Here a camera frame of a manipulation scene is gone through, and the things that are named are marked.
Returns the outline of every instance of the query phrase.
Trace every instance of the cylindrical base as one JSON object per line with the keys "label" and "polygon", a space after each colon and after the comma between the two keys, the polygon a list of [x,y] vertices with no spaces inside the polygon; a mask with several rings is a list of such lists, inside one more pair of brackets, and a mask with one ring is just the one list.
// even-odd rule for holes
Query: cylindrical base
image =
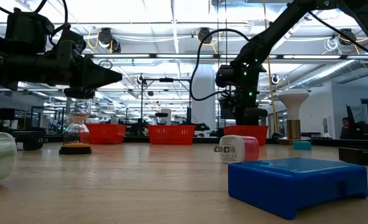
{"label": "cylindrical base", "polygon": [[300,120],[288,120],[288,139],[300,139]]}
{"label": "cylindrical base", "polygon": [[91,154],[91,147],[61,147],[59,150],[59,154],[63,155],[82,155],[82,154]]}

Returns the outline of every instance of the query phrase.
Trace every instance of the wooden table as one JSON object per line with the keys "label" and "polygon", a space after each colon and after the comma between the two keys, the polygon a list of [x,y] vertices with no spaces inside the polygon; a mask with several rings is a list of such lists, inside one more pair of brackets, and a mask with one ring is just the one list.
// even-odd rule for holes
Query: wooden table
{"label": "wooden table", "polygon": [[[19,151],[13,175],[0,182],[0,224],[368,223],[368,199],[327,202],[288,221],[230,198],[227,165],[213,146],[127,143],[94,146],[82,156],[58,155],[60,144]],[[336,161],[338,151],[260,151],[260,159],[286,157]]]}

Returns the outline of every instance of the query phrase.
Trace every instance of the hourglass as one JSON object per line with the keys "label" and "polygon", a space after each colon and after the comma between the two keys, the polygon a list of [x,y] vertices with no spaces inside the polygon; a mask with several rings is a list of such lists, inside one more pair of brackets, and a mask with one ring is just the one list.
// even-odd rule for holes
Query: hourglass
{"label": "hourglass", "polygon": [[90,116],[93,90],[69,88],[64,90],[67,96],[66,113],[73,120],[64,132],[64,145],[59,154],[91,154],[90,132],[84,121]]}

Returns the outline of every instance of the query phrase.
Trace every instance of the orange hourglass base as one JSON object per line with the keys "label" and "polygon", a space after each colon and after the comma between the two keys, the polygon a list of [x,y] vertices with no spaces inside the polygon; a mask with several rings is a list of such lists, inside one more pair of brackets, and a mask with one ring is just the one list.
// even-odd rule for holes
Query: orange hourglass base
{"label": "orange hourglass base", "polygon": [[59,154],[64,155],[81,155],[81,154],[91,154],[91,147],[87,144],[85,146],[62,146],[59,150]]}

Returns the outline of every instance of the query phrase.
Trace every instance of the black tray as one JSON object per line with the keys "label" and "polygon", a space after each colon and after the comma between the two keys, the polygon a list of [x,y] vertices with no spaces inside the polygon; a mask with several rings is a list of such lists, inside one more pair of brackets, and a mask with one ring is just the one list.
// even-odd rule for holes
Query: black tray
{"label": "black tray", "polygon": [[352,164],[368,166],[368,150],[340,147],[339,159]]}

